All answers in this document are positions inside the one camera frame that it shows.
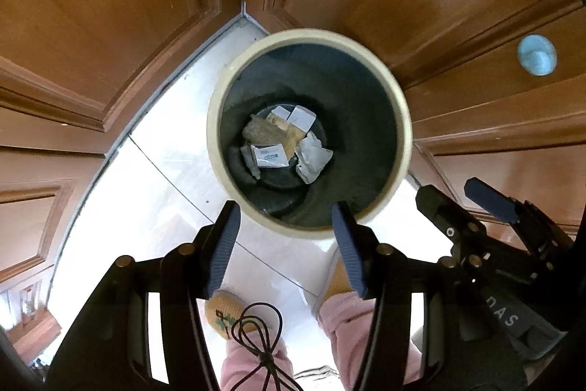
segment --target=screw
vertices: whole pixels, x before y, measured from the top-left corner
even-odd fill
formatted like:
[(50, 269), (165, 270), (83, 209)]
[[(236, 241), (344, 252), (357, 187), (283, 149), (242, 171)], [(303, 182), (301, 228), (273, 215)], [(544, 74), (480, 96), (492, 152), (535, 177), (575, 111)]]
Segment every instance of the screw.
[(456, 265), (458, 265), (458, 261), (455, 258), (449, 256), (441, 257), (439, 263), (445, 268), (454, 268)]
[(380, 255), (391, 255), (395, 252), (395, 248), (389, 244), (380, 243), (378, 246), (376, 246), (376, 251)]
[(191, 242), (187, 242), (187, 243), (181, 244), (179, 246), (179, 253), (181, 255), (191, 255), (194, 252), (195, 252), (195, 245), (193, 245)]
[(120, 257), (118, 257), (116, 259), (116, 267), (128, 267), (128, 265), (133, 263), (133, 258), (130, 257), (130, 255), (120, 255)]
[(474, 254), (468, 257), (468, 262), (470, 262), (470, 265), (474, 268), (478, 268), (482, 265), (482, 259)]

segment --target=tile grout line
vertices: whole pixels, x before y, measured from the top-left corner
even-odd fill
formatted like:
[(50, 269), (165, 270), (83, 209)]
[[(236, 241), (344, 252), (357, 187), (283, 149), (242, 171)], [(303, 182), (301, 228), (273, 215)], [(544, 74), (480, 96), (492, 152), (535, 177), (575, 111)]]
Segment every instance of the tile grout line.
[[(198, 208), (193, 202), (191, 202), (191, 200), (189, 200), (189, 198), (183, 194), (183, 192), (181, 192), (179, 190), (179, 188), (177, 186), (175, 186), (173, 184), (173, 182), (165, 175), (165, 173), (163, 171), (161, 171), (159, 169), (159, 167), (157, 167), (156, 164), (153, 163), (153, 161), (151, 160), (151, 158), (148, 157), (148, 155), (141, 149), (140, 146), (137, 145), (137, 142), (134, 140), (134, 138), (132, 136), (130, 136), (130, 134), (128, 135), (128, 139), (134, 144), (134, 146), (136, 146), (138, 148), (138, 150), (142, 153), (142, 155), (147, 159), (147, 161), (153, 165), (153, 167), (159, 171), (159, 174), (161, 176), (163, 176), (165, 178), (165, 180), (173, 187), (173, 189), (175, 189), (181, 196), (184, 197), (184, 199), (189, 202), (195, 209), (197, 209), (201, 215), (203, 215), (203, 217), (205, 217), (207, 220), (210, 221), (210, 223), (215, 223), (215, 221), (213, 221), (211, 218), (207, 217), (207, 215), (200, 209)], [(274, 273), (280, 275), (281, 277), (283, 277), (284, 279), (288, 280), (289, 282), (291, 282), (293, 285), (295, 285), (296, 287), (299, 287), (301, 290), (311, 294), (312, 296), (317, 298), (317, 295), (309, 290), (307, 290), (306, 288), (302, 287), (301, 285), (293, 282), (289, 277), (284, 276), (281, 272), (279, 272), (278, 270), (275, 270), (274, 268), (272, 268), (269, 264), (267, 264), (263, 259), (261, 259), (259, 256), (257, 256), (256, 254), (252, 253), (250, 250), (248, 250), (246, 247), (244, 247), (242, 244), (240, 244), (240, 242), (236, 241), (236, 243), (242, 247), (245, 251), (247, 251), (250, 255), (252, 255), (255, 259), (257, 259), (260, 263), (266, 265), (269, 269), (271, 269)]]

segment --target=wooden door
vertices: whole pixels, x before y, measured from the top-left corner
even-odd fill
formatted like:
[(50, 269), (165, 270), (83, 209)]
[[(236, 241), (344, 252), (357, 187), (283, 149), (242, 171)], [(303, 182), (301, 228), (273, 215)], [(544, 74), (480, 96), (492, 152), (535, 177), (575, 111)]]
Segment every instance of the wooden door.
[[(586, 201), (586, 9), (581, 0), (246, 0), (270, 32), (328, 29), (370, 48), (405, 91), (411, 171), (515, 238), (468, 201), (478, 176), (528, 199), (569, 232)], [(558, 66), (533, 77), (519, 40), (549, 38)]]
[(43, 306), (105, 154), (239, 15), (241, 0), (0, 0), (0, 315), (22, 356), (58, 332)]

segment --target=person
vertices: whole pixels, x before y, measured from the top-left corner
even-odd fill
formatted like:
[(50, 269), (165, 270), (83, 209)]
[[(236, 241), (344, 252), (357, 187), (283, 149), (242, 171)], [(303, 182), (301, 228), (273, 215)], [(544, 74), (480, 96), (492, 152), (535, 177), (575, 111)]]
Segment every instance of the person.
[[(352, 290), (339, 253), (332, 261), (328, 280), (314, 309), (318, 311), (317, 320), (320, 326), (332, 343), (333, 358), (344, 389), (351, 391), (366, 350), (374, 312), (374, 300), (362, 300)], [(231, 326), (243, 310), (244, 303), (225, 290), (218, 290), (205, 304), (207, 322), (227, 339), (227, 356), (220, 375), (222, 391), (230, 391), (235, 384), (259, 365), (259, 359), (255, 355), (231, 338)], [(243, 329), (247, 336), (259, 348), (262, 348), (256, 327), (248, 324)], [(285, 343), (282, 340), (275, 348), (273, 358), (277, 366), (293, 377), (293, 366), (287, 358)], [(420, 365), (421, 353), (412, 342), (409, 342), (405, 383), (419, 378)], [(260, 370), (242, 383), (238, 390), (260, 391), (263, 389), (265, 377), (266, 371)], [(267, 390), (275, 389), (275, 383), (271, 378)]]

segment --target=white paper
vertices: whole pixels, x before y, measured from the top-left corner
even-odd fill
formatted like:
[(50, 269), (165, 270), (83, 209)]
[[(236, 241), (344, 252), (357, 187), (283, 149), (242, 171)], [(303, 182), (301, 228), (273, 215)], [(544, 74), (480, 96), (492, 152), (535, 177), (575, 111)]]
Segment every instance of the white paper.
[(299, 105), (297, 105), (287, 121), (291, 125), (295, 125), (304, 133), (307, 133), (311, 128), (311, 125), (314, 124), (315, 117), (315, 113), (313, 113), (310, 110), (307, 110), (307, 108), (300, 107)]
[(322, 148), (322, 142), (312, 132), (295, 147), (295, 154), (299, 159), (295, 171), (305, 184), (314, 182), (333, 157), (333, 151)]
[(258, 167), (289, 166), (283, 145), (266, 146), (264, 148), (258, 148), (253, 145), (250, 148), (253, 151), (254, 158), (256, 158)]
[(271, 111), (271, 113), (274, 113), (276, 116), (282, 118), (285, 121), (287, 121), (287, 119), (291, 115), (291, 112), (283, 107), (276, 107), (274, 110)]

